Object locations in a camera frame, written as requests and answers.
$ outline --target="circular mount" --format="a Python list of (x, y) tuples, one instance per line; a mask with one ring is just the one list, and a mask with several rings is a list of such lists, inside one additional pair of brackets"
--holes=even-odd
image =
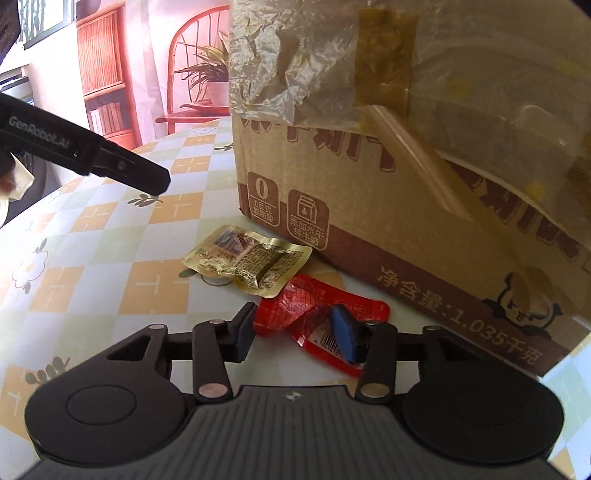
[(479, 465), (547, 457), (564, 422), (550, 390), (496, 362), (458, 362), (421, 380), (405, 396), (402, 414), (430, 449)]
[(142, 362), (100, 358), (40, 386), (25, 410), (41, 456), (120, 465), (156, 451), (186, 416), (182, 393)]

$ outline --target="checkered tablecloth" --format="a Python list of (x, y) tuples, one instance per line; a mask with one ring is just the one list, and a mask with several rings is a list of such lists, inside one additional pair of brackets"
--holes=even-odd
[[(112, 180), (79, 178), (0, 229), (0, 478), (22, 474), (36, 456), (23, 412), (38, 384), (150, 323), (170, 332), (212, 318), (230, 319), (257, 298), (233, 284), (216, 287), (179, 275), (180, 259), (218, 226), (230, 223), (270, 235), (238, 210), (229, 119), (178, 132), (136, 150), (168, 168), (159, 198)], [(304, 272), (386, 301), (400, 331), (432, 323), (386, 294), (312, 258)], [(191, 369), (176, 362), (172, 381), (192, 389)], [(287, 335), (255, 339), (247, 360), (229, 365), (241, 384), (321, 385), (353, 379), (308, 356)], [(400, 362), (397, 391), (418, 381)], [(591, 472), (591, 347), (577, 349), (544, 382), (561, 398), (563, 434), (553, 453), (567, 476)]]

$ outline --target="plastic bag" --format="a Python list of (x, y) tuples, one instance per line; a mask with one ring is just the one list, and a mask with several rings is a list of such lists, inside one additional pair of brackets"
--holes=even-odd
[(233, 113), (374, 135), (361, 107), (385, 105), (591, 249), (591, 21), (569, 0), (233, 0), (232, 15)]

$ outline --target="hand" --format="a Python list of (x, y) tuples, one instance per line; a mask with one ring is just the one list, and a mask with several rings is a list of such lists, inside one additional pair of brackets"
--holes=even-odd
[(14, 158), (9, 152), (0, 150), (0, 193), (10, 193), (14, 189)]

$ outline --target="gold snack packet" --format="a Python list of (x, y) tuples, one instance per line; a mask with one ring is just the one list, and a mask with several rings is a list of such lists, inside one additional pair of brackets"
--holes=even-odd
[(312, 247), (224, 225), (191, 250), (183, 264), (209, 278), (231, 278), (242, 291), (270, 299), (311, 253)]

